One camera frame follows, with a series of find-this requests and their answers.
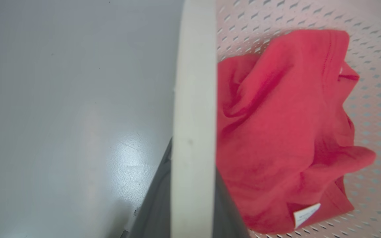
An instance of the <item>red t-shirt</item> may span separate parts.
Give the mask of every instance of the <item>red t-shirt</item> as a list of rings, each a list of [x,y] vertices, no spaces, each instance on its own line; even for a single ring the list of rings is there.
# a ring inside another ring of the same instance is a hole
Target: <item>red t-shirt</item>
[[[354,146],[342,106],[359,78],[348,42],[344,31],[298,30],[218,64],[217,167],[250,229],[291,232],[293,212],[318,202],[302,226],[354,209],[343,175],[375,153]]]

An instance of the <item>clothing label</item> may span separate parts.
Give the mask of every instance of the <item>clothing label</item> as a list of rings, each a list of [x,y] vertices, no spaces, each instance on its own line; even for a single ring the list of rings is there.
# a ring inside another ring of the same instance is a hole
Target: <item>clothing label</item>
[[[320,208],[320,203],[314,204],[308,208],[296,211],[293,213],[295,218],[295,229],[300,226],[304,221],[308,220],[318,209]]]

